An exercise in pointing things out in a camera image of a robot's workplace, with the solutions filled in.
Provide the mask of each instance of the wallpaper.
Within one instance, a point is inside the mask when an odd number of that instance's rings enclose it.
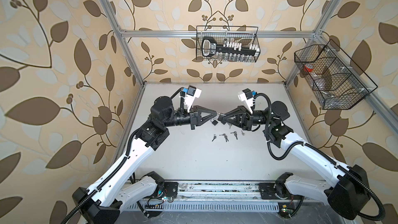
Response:
[[[97,0],[0,1],[0,222],[59,224],[109,166],[138,85]]]
[[[127,30],[187,30],[189,25],[313,30],[329,0],[109,0]]]
[[[324,32],[376,82],[379,88],[374,93],[395,113],[398,113],[397,15],[398,0],[342,0]],[[367,171],[371,189],[386,209],[385,219],[377,223],[398,223],[398,138],[365,101],[351,110],[326,111],[321,110],[300,75],[289,89],[314,145],[339,161],[350,166],[357,164]],[[370,200],[362,212],[376,215],[375,202]]]
[[[220,62],[196,57],[196,42],[180,38],[128,38],[130,49],[148,82],[282,82],[302,38],[260,38],[257,62]]]

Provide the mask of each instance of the wire basket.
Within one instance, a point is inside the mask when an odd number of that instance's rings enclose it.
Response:
[[[336,47],[350,59],[350,66],[336,55]],[[296,51],[295,63],[324,110],[351,109],[377,88],[376,83],[333,40],[326,45],[314,44]],[[373,85],[366,86],[361,79],[367,79]]]
[[[261,53],[257,30],[258,27],[246,26],[196,26],[196,57],[209,61],[256,62]]]

